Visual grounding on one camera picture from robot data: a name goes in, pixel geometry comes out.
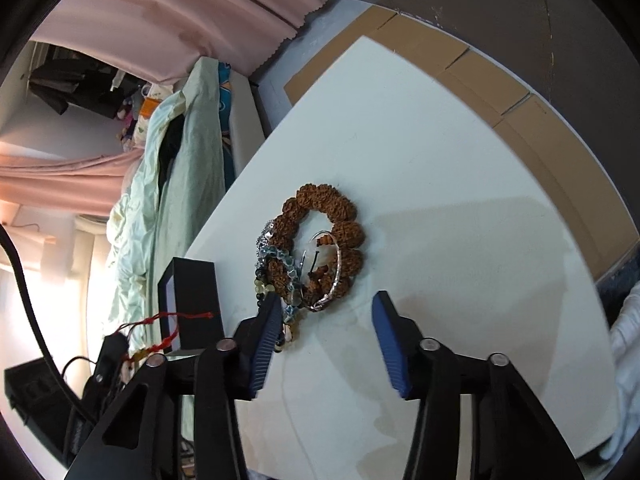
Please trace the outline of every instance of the jewelry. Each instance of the jewelry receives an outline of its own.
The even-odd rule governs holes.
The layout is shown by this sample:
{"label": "jewelry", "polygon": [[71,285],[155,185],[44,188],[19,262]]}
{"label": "jewelry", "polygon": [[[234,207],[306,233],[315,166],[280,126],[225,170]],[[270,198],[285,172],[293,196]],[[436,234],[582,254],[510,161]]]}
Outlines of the jewelry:
{"label": "jewelry", "polygon": [[[309,210],[324,212],[334,222],[331,231],[317,232],[310,243],[316,240],[317,247],[332,246],[335,254],[328,263],[315,268],[320,253],[316,251],[309,271],[303,276],[308,250],[296,262],[292,254],[293,238]],[[286,342],[293,340],[301,308],[320,312],[351,288],[351,279],[360,272],[363,263],[362,253],[356,248],[365,238],[362,227],[354,221],[356,215],[353,203],[335,187],[305,184],[295,197],[283,204],[282,214],[269,220],[262,229],[256,241],[254,285],[258,307],[262,306],[268,292],[276,292],[286,303],[282,311],[283,331],[276,343],[276,351],[281,351]]]}

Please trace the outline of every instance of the blue gripper pad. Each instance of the blue gripper pad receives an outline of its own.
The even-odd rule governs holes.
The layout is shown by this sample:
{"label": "blue gripper pad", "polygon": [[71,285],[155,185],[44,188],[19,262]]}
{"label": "blue gripper pad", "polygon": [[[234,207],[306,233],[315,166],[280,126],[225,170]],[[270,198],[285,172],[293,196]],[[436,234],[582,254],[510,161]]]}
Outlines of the blue gripper pad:
{"label": "blue gripper pad", "polygon": [[273,348],[278,334],[282,330],[282,310],[280,301],[273,305],[267,322],[265,323],[258,345],[254,354],[250,357],[249,393],[255,398],[258,391],[264,386],[264,381],[269,370],[269,363],[273,355]]}
{"label": "blue gripper pad", "polygon": [[384,290],[373,297],[371,316],[391,385],[403,399],[406,399],[412,390],[412,384],[408,355],[399,339],[401,334],[396,330],[396,321],[401,318]]}

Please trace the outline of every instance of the cardboard box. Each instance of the cardboard box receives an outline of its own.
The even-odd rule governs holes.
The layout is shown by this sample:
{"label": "cardboard box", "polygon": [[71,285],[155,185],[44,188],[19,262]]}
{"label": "cardboard box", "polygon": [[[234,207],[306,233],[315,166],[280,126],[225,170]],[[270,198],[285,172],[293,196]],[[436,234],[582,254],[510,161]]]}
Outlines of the cardboard box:
{"label": "cardboard box", "polygon": [[594,280],[638,243],[638,231],[617,190],[562,119],[499,66],[417,20],[371,7],[285,85],[291,103],[360,36],[436,78],[494,129],[558,209]]}

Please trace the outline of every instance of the white table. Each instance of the white table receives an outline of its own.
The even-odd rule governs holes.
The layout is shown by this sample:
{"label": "white table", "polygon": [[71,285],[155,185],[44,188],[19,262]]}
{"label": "white table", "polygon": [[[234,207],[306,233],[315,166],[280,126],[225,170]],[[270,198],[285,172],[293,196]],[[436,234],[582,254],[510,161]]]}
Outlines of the white table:
{"label": "white table", "polygon": [[[256,237],[307,182],[357,204],[366,264],[347,298],[302,321],[258,398],[238,403],[249,467],[282,480],[402,477],[417,406],[387,378],[370,320],[380,289],[453,351],[507,354],[575,455],[613,432],[604,316],[552,203],[471,110],[367,38],[285,117],[187,253],[216,263],[228,334],[255,315]],[[314,214],[298,238],[328,226]]]}

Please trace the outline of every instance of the red string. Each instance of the red string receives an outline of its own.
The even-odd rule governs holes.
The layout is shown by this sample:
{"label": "red string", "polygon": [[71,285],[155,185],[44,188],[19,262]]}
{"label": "red string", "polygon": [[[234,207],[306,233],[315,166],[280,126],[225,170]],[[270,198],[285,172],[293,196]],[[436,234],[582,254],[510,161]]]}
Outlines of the red string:
{"label": "red string", "polygon": [[[213,319],[215,317],[215,314],[213,314],[213,312],[204,312],[202,314],[185,314],[183,312],[158,312],[154,316],[147,317],[142,321],[136,321],[134,323],[123,323],[116,329],[114,334],[118,333],[120,330],[123,330],[127,326],[130,326],[131,327],[131,329],[129,330],[129,335],[130,335],[131,330],[133,330],[138,325],[150,325],[156,319],[160,319],[161,317],[169,317],[169,316],[177,316],[184,319]],[[164,350],[165,348],[168,348],[169,346],[171,346],[171,343],[174,341],[174,339],[178,335],[178,330],[179,330],[179,325],[176,323],[175,330],[169,336],[162,339],[162,341],[159,342],[157,345],[149,346],[148,348],[139,350],[135,354],[133,354],[131,357],[127,358],[126,360],[129,362],[137,361],[137,360],[140,360],[141,358],[146,357],[149,354],[153,354],[155,352],[159,352],[161,350]]]}

